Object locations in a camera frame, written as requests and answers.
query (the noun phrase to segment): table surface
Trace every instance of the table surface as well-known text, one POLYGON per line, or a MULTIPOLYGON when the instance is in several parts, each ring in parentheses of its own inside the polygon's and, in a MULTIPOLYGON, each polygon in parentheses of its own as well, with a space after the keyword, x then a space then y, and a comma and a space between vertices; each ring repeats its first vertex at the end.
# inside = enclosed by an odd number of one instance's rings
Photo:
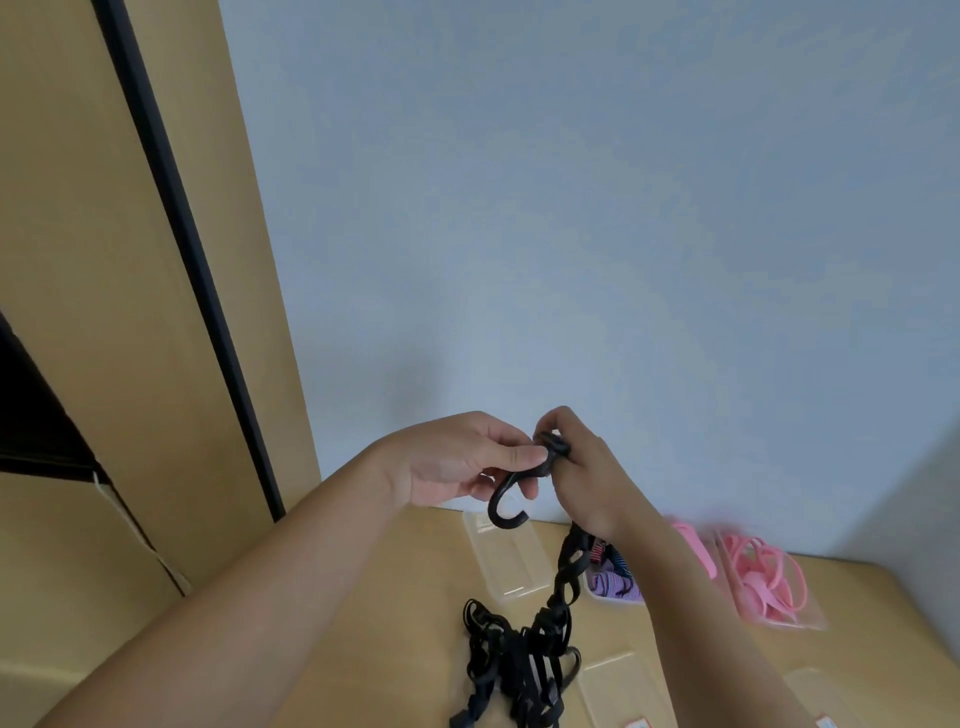
MULTIPOLYGON (((568 526, 533 526, 555 563, 568 526)), ((806 557, 800 562, 829 629, 751 626, 780 673, 821 670, 869 728, 960 725, 960 667, 894 577, 867 564, 806 557)), ((471 597, 519 627, 531 622, 546 592, 498 608, 462 515, 406 509, 318 645, 275 727, 313 728, 334 720, 350 726, 446 726, 463 707, 456 705, 468 655, 461 614, 471 597)), ((666 700, 644 607, 584 596, 572 610, 571 641, 585 665, 634 651, 666 700)), ((590 726, 576 685, 564 693, 564 704, 563 726, 590 726)), ((510 725, 496 707, 491 705, 479 728, 510 725)))

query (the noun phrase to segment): right hand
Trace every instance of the right hand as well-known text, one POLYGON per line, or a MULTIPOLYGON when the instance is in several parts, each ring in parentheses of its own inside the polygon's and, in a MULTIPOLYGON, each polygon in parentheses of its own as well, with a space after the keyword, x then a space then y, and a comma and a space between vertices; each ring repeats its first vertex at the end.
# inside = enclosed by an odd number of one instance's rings
POLYGON ((553 465, 557 499, 587 533, 615 542, 617 532, 636 510, 652 506, 624 472, 607 443, 594 435, 569 407, 550 410, 536 432, 559 430, 570 444, 568 457, 553 465))

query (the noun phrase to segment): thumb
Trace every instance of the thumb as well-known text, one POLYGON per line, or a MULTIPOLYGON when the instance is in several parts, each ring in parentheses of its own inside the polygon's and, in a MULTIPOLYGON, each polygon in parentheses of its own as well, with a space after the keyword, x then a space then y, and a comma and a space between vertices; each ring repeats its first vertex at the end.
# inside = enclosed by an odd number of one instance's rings
POLYGON ((540 445, 508 447, 493 441, 484 453, 485 468, 499 468, 509 473, 528 471, 546 460, 546 448, 540 445))

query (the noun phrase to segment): black hook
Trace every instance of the black hook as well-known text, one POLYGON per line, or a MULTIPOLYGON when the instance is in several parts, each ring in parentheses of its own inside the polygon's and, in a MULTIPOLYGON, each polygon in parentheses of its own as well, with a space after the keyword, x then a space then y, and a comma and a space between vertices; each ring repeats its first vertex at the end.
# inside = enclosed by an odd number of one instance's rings
POLYGON ((513 488, 518 482, 523 480, 523 478, 547 477, 553 470, 553 464, 557 458, 561 456, 567 457, 570 454, 570 445, 559 435, 553 434, 553 432, 538 432, 534 436, 534 442, 546 448, 546 460, 528 471, 508 473, 503 482, 493 491, 490 503, 487 505, 487 516, 490 518, 491 523, 497 528, 520 528, 527 522, 527 519, 530 518, 527 516, 526 511, 520 511, 509 519, 500 516, 500 514, 496 512, 496 509, 500 504, 500 499, 503 498, 503 494, 513 488))

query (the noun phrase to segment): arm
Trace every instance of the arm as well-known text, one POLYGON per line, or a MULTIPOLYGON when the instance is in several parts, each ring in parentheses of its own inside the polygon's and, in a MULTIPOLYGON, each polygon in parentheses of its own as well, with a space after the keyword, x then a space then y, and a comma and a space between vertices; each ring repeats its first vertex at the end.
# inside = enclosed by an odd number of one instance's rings
POLYGON ((568 407, 544 415, 572 446, 554 465, 557 497, 586 531, 615 544, 650 610, 681 728, 810 728, 813 720, 710 584, 684 539, 568 407))
MULTIPOLYGON (((38 728, 267 726, 399 508, 489 499, 492 478, 545 457, 520 430, 481 412, 374 443, 118 650, 38 728)), ((536 494, 536 481, 520 486, 536 494)))

